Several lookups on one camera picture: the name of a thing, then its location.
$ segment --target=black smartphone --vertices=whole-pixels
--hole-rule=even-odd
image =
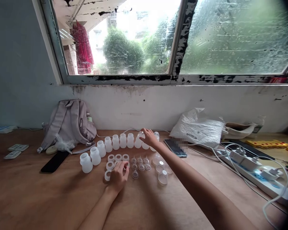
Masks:
[[[178,157],[187,157],[188,155],[178,146],[178,141],[175,141],[175,139],[164,139],[164,142],[166,143],[167,147],[175,153]]]
[[[263,159],[263,160],[268,160],[267,158],[275,160],[274,157],[271,157],[271,156],[261,152],[260,150],[254,148],[253,146],[250,146],[249,144],[246,144],[242,141],[239,141],[239,140],[229,140],[229,141],[233,142],[235,144],[241,145],[245,149],[245,154],[247,157],[257,157],[258,156],[260,159]],[[237,148],[237,146],[235,146],[235,145],[228,147],[229,150],[233,150],[236,148]]]
[[[69,155],[69,152],[58,151],[47,164],[41,169],[42,173],[53,173],[63,163],[65,158]]]

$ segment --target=backpack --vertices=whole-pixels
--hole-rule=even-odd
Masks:
[[[49,123],[43,123],[45,137],[38,153],[55,143],[55,135],[59,134],[63,141],[76,140],[86,146],[94,146],[96,128],[93,122],[87,120],[89,110],[84,101],[60,101],[53,110]]]

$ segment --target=power strip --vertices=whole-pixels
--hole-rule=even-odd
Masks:
[[[215,153],[219,156],[220,159],[225,161],[229,166],[232,167],[232,163],[229,160],[228,156],[222,156],[224,153],[221,151],[215,150]],[[272,198],[277,197],[281,194],[284,185],[281,183],[273,180],[268,181],[265,178],[261,176],[261,171],[256,169],[253,172],[250,172],[246,170],[244,167],[242,167],[240,164],[233,161],[233,164],[235,165],[238,172],[243,175],[246,179],[254,183],[258,188],[260,188],[263,192],[265,192],[267,195],[269,195]],[[286,189],[284,195],[277,200],[280,204],[283,204],[285,206],[288,206],[288,188]]]

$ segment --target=plastic bag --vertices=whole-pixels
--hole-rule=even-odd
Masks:
[[[59,134],[55,134],[55,147],[57,147],[58,151],[62,152],[69,152],[70,154],[73,154],[70,150],[74,149],[77,145],[76,140],[70,140],[70,141],[63,141],[62,137],[60,137]]]
[[[222,118],[208,119],[204,108],[194,108],[180,116],[170,136],[213,148],[220,143],[224,124]]]

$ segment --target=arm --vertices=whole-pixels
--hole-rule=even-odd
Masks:
[[[106,187],[105,192],[84,219],[78,230],[101,230],[103,228],[113,201],[127,182],[129,174],[129,167],[127,165],[128,161],[116,164],[111,172],[109,186]]]
[[[140,139],[156,149],[164,158],[215,229],[255,229],[230,199],[164,144],[158,142],[151,130],[142,131],[145,138]]]

